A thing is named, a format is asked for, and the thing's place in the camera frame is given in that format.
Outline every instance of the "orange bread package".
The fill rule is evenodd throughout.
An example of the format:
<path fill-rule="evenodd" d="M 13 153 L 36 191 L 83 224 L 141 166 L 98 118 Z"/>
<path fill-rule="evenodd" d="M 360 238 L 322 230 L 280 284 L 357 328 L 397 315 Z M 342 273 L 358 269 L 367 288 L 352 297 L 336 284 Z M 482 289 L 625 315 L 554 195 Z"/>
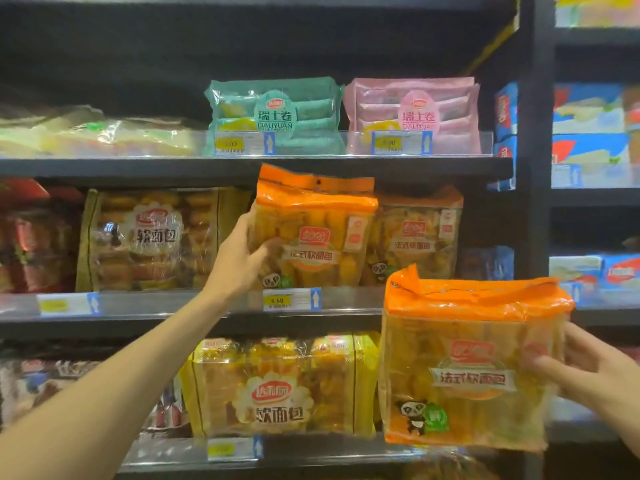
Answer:
<path fill-rule="evenodd" d="M 462 195 L 448 185 L 428 198 L 379 195 L 378 202 L 360 284 L 384 285 L 412 264 L 421 278 L 453 278 Z"/>
<path fill-rule="evenodd" d="M 263 165 L 249 245 L 272 237 L 282 249 L 263 266 L 256 288 L 356 287 L 378 201 L 373 178 L 332 178 Z"/>
<path fill-rule="evenodd" d="M 526 355 L 563 357 L 573 309 L 553 278 L 387 281 L 378 380 L 391 443 L 540 451 L 555 387 Z"/>

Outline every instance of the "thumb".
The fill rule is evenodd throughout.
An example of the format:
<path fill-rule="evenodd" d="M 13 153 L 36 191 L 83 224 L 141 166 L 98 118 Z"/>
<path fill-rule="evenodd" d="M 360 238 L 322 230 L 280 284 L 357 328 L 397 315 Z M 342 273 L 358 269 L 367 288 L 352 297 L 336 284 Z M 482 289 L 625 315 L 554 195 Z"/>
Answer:
<path fill-rule="evenodd" d="M 530 367 L 571 393 L 587 389 L 592 377 L 592 373 L 571 367 L 548 355 L 531 359 Z"/>
<path fill-rule="evenodd" d="M 264 261 L 274 254 L 276 250 L 282 245 L 282 239 L 279 237 L 274 237 L 269 239 L 268 241 L 264 241 L 262 245 L 254 252 L 251 256 L 249 256 L 249 268 L 254 273 L 258 273 L 260 268 L 262 267 Z"/>

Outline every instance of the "yellow price label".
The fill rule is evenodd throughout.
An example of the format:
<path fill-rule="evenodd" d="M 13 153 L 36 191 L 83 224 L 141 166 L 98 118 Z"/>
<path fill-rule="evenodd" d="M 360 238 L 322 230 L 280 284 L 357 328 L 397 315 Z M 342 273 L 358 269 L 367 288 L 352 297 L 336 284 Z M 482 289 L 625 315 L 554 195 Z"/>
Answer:
<path fill-rule="evenodd" d="M 214 456 L 233 456 L 236 454 L 235 443 L 215 443 L 207 447 L 209 457 Z"/>
<path fill-rule="evenodd" d="M 266 295 L 262 297 L 265 308 L 290 308 L 291 295 Z"/>
<path fill-rule="evenodd" d="M 63 313 L 69 311 L 66 299 L 47 299 L 40 302 L 40 313 Z"/>
<path fill-rule="evenodd" d="M 220 136 L 215 139 L 216 151 L 220 153 L 244 153 L 244 139 L 239 136 Z"/>
<path fill-rule="evenodd" d="M 376 135 L 373 147 L 376 150 L 376 153 L 400 153 L 402 152 L 402 136 Z"/>

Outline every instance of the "orange package top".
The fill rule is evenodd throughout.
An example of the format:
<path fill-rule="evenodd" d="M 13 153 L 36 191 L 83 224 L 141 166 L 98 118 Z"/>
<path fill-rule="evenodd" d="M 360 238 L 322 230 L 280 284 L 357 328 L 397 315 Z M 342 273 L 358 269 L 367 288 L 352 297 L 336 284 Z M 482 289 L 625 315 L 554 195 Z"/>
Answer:
<path fill-rule="evenodd" d="M 376 194 L 380 205 L 405 205 L 407 207 L 443 207 L 462 209 L 464 198 L 453 185 L 447 185 L 427 198 L 400 197 Z"/>
<path fill-rule="evenodd" d="M 386 313 L 425 319 L 523 322 L 568 314 L 574 306 L 555 278 L 421 280 L 415 265 L 389 276 L 385 290 Z"/>
<path fill-rule="evenodd" d="M 373 178 L 335 178 L 293 173 L 263 164 L 255 202 L 285 209 L 352 210 L 373 213 L 378 200 L 373 197 Z"/>

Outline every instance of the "person's left hand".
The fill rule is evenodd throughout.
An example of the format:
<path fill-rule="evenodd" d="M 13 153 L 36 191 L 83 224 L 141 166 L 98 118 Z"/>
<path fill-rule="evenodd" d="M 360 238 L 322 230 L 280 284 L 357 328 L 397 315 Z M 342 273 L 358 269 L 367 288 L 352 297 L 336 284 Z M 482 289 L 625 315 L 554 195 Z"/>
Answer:
<path fill-rule="evenodd" d="M 222 294 L 224 299 L 229 299 L 248 291 L 265 259 L 282 245 L 282 240 L 274 237 L 251 254 L 248 245 L 250 222 L 251 212 L 240 216 L 236 227 L 220 245 L 213 270 L 204 286 L 204 293 L 218 296 Z"/>

